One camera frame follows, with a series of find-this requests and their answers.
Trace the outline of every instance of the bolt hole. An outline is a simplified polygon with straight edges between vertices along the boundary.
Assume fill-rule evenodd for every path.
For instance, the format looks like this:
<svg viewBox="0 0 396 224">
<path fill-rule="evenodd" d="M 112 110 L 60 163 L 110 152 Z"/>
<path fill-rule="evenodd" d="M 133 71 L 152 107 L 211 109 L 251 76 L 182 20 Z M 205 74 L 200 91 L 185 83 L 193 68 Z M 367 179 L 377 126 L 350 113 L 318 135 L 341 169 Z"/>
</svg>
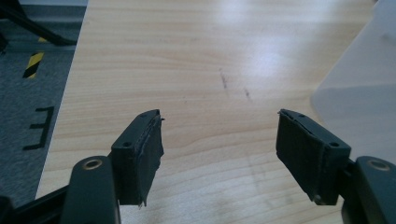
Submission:
<svg viewBox="0 0 396 224">
<path fill-rule="evenodd" d="M 132 145 L 131 142 L 124 142 L 124 143 L 122 144 L 123 147 L 130 147 L 131 145 Z"/>
<path fill-rule="evenodd" d="M 98 168 L 101 165 L 102 165 L 102 161 L 101 160 L 90 160 L 90 161 L 86 161 L 82 165 L 82 168 L 84 168 L 84 170 L 93 170 L 93 169 Z"/>
<path fill-rule="evenodd" d="M 339 147 L 340 145 L 339 145 L 338 143 L 332 142 L 332 143 L 330 143 L 330 146 L 332 146 L 332 147 Z"/>
<path fill-rule="evenodd" d="M 371 165 L 373 168 L 380 170 L 380 171 L 389 171 L 390 170 L 390 167 L 382 161 L 369 160 L 369 161 L 367 161 L 367 163 L 369 165 Z"/>
</svg>

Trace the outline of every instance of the scratch mark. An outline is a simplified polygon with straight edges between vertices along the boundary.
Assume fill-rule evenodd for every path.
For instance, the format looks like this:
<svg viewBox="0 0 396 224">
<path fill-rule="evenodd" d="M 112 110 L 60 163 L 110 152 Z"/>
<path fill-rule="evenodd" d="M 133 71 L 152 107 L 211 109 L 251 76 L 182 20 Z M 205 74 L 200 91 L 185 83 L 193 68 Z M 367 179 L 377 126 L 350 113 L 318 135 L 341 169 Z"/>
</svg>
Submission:
<svg viewBox="0 0 396 224">
<path fill-rule="evenodd" d="M 392 45 L 396 45 L 396 33 L 387 33 L 381 36 L 384 40 Z"/>
<path fill-rule="evenodd" d="M 226 90 L 227 89 L 227 80 L 225 79 L 225 76 L 224 76 L 221 68 L 220 68 L 220 76 L 221 76 L 221 81 L 223 83 L 223 88 L 224 88 L 224 90 Z"/>
<path fill-rule="evenodd" d="M 248 91 L 248 89 L 244 88 L 244 90 L 245 90 L 245 95 L 246 95 L 246 97 L 247 97 L 249 100 L 251 100 L 251 98 L 250 98 L 250 92 Z"/>
</svg>

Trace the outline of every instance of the wooden table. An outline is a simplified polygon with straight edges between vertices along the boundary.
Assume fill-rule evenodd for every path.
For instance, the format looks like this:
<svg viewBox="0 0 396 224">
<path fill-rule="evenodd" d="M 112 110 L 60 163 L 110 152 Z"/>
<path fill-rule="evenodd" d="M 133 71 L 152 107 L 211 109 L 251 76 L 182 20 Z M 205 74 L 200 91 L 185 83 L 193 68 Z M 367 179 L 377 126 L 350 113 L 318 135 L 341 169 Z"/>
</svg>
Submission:
<svg viewBox="0 0 396 224">
<path fill-rule="evenodd" d="M 37 196 L 159 108 L 165 155 L 123 223 L 341 223 L 276 157 L 277 111 L 310 96 L 372 18 L 369 0 L 91 0 Z"/>
</svg>

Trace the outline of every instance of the yellow and black tape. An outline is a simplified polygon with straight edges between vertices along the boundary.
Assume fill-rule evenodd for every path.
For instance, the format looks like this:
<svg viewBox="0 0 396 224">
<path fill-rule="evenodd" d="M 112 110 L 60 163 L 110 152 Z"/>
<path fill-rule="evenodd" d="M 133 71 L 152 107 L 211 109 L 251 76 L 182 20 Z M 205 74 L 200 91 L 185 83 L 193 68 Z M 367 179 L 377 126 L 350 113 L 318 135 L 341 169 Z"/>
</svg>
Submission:
<svg viewBox="0 0 396 224">
<path fill-rule="evenodd" d="M 38 39 L 38 42 L 45 42 L 46 39 L 40 37 Z M 29 63 L 27 64 L 27 67 L 25 69 L 25 72 L 23 74 L 24 78 L 35 78 L 38 66 L 40 65 L 41 60 L 44 57 L 44 52 L 35 52 L 30 56 Z"/>
</svg>

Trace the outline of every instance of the wooden tabletop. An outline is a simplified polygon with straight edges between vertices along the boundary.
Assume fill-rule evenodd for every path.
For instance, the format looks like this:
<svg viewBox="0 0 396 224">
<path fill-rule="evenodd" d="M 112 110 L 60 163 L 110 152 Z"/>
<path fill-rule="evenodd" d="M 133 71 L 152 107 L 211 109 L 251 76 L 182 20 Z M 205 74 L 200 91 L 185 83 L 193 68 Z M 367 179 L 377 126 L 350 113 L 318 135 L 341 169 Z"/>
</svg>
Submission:
<svg viewBox="0 0 396 224">
<path fill-rule="evenodd" d="M 310 97 L 372 18 L 370 0 L 91 0 L 37 196 L 160 109 L 148 206 L 122 223 L 341 223 L 276 156 L 278 110 Z"/>
</svg>

